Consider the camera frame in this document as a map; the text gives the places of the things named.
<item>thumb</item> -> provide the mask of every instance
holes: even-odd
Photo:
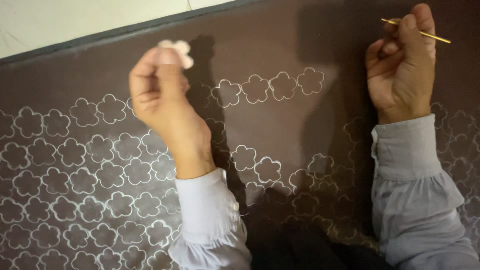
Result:
[[[426,49],[420,31],[417,28],[415,15],[408,14],[403,17],[398,26],[398,35],[405,51],[405,61],[413,64],[423,58]]]
[[[160,87],[160,96],[162,98],[175,98],[184,96],[183,87],[184,76],[180,56],[174,49],[158,49],[157,52],[158,68],[156,76],[158,77],[158,86]]]

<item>hand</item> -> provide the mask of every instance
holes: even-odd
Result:
[[[430,114],[435,65],[432,12],[416,5],[399,26],[389,23],[389,33],[370,45],[365,57],[368,91],[378,112],[379,124],[411,120]]]
[[[149,50],[130,71],[135,115],[160,134],[177,165],[177,178],[191,179],[215,169],[205,121],[188,103],[188,81],[173,49]]]

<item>sleeve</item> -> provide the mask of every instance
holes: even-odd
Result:
[[[247,231],[225,170],[175,181],[182,227],[168,249],[170,257],[184,270],[249,270]]]
[[[464,199],[442,170],[435,117],[373,131],[373,226],[386,261],[401,270],[480,269],[457,207]]]

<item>yellow stick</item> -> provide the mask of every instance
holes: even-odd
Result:
[[[382,19],[382,21],[387,22],[387,23],[389,23],[389,24],[398,25],[397,22],[394,22],[394,21],[391,21],[391,20]],[[450,40],[445,39],[445,38],[443,38],[443,37],[437,37],[437,36],[430,35],[430,34],[427,34],[427,33],[425,33],[425,32],[422,32],[422,31],[420,31],[420,33],[421,33],[422,35],[424,35],[424,36],[427,36],[427,37],[435,38],[435,39],[437,39],[437,40],[440,40],[440,41],[443,41],[443,42],[446,42],[446,43],[451,43]]]

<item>white wall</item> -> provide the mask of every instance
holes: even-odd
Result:
[[[0,58],[230,0],[0,0]]]

